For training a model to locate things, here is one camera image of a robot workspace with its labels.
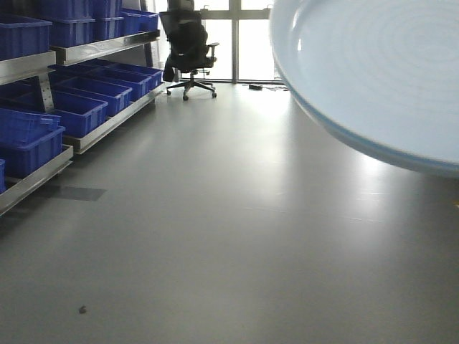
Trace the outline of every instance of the chair backrest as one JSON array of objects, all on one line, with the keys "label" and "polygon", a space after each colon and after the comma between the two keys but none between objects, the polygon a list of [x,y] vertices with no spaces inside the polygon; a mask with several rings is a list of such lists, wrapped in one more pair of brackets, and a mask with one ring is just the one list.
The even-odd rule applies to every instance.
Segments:
[{"label": "chair backrest", "polygon": [[207,33],[198,11],[167,11],[159,14],[172,49],[181,54],[193,47],[205,47]]},{"label": "chair backrest", "polygon": [[167,0],[167,10],[174,11],[176,9],[194,11],[194,0]]}]

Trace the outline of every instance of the metal shelf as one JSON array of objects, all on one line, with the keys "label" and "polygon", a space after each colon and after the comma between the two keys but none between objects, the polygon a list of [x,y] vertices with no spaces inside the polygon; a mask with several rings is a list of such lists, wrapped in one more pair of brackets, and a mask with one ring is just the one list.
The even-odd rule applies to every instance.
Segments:
[{"label": "metal shelf", "polygon": [[159,30],[152,32],[143,32],[140,34],[132,34],[106,41],[99,41],[76,47],[63,48],[51,47],[56,51],[56,63],[62,66],[70,66],[76,63],[96,59],[115,52],[122,52],[130,48],[148,44],[155,41],[159,37]]},{"label": "metal shelf", "polygon": [[55,52],[44,52],[0,61],[0,85],[48,73],[48,66],[55,65],[55,63]]},{"label": "metal shelf", "polygon": [[127,119],[131,118],[139,110],[144,108],[147,104],[153,102],[158,95],[164,92],[165,89],[166,86],[164,84],[159,85],[147,95],[144,95],[141,99],[131,103],[131,105],[118,113],[115,117],[111,117],[100,127],[87,134],[84,138],[64,136],[64,143],[67,145],[72,145],[75,154],[83,154],[89,148],[93,147],[97,142],[102,140],[106,135],[127,121]]},{"label": "metal shelf", "polygon": [[25,199],[32,192],[37,190],[41,185],[50,180],[53,176],[61,173],[72,161],[73,147],[64,145],[63,152],[44,164],[35,172],[31,173],[24,179],[7,180],[14,181],[15,184],[0,194],[0,216],[6,213],[13,206]]}]

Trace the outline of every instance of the dark floor mark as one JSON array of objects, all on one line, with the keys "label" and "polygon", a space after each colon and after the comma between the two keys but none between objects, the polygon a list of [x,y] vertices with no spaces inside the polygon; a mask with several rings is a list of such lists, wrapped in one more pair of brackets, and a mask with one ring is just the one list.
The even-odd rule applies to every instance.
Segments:
[{"label": "dark floor mark", "polygon": [[31,196],[46,199],[72,199],[76,201],[97,201],[107,190],[101,188],[74,188],[71,186],[43,185]]}]

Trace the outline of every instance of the glass door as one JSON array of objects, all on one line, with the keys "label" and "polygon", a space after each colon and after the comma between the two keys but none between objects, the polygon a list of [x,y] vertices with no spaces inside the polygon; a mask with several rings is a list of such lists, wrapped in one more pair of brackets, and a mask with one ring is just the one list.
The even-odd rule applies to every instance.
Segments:
[{"label": "glass door", "polygon": [[[167,1],[156,0],[166,4]],[[194,0],[208,43],[219,42],[210,79],[278,81],[268,30],[275,0]]]}]

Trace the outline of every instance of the chair armrest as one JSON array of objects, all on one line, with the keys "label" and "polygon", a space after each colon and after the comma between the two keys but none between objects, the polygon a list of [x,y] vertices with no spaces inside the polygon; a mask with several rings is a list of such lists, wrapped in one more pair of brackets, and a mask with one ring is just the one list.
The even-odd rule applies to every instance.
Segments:
[{"label": "chair armrest", "polygon": [[212,55],[212,59],[213,59],[214,56],[215,56],[215,47],[216,47],[217,45],[220,45],[220,43],[215,42],[215,43],[211,43],[211,44],[208,44],[208,45],[207,45],[207,46],[211,49],[211,50],[210,50],[210,53],[211,53],[211,55]]}]

